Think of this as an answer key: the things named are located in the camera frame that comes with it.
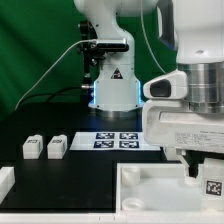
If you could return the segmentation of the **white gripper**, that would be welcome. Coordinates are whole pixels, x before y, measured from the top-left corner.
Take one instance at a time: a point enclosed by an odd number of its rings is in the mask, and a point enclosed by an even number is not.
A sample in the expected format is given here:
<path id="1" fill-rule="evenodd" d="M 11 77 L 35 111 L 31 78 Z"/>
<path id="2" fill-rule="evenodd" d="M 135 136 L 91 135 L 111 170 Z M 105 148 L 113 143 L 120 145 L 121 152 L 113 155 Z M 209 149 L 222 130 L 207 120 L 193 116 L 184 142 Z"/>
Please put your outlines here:
<path id="1" fill-rule="evenodd" d="M 150 145 L 177 149 L 187 177 L 198 176 L 198 162 L 189 150 L 224 154 L 224 114 L 194 113 L 182 100 L 148 100 L 142 129 Z"/>

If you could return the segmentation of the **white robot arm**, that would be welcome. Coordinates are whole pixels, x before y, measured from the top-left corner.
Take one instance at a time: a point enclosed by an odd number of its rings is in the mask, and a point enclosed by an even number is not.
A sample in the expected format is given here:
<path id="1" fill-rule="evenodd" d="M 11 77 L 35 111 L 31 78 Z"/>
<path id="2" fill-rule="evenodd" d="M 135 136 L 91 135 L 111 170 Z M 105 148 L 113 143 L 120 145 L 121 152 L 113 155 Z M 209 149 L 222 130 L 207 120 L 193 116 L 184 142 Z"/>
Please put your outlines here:
<path id="1" fill-rule="evenodd" d="M 105 115 L 142 112 L 147 143 L 174 150 L 186 173 L 196 155 L 224 154 L 224 0 L 73 0 L 96 33 L 99 65 L 89 106 Z M 135 40 L 118 18 L 158 13 L 159 37 L 177 52 L 174 71 L 141 83 Z"/>

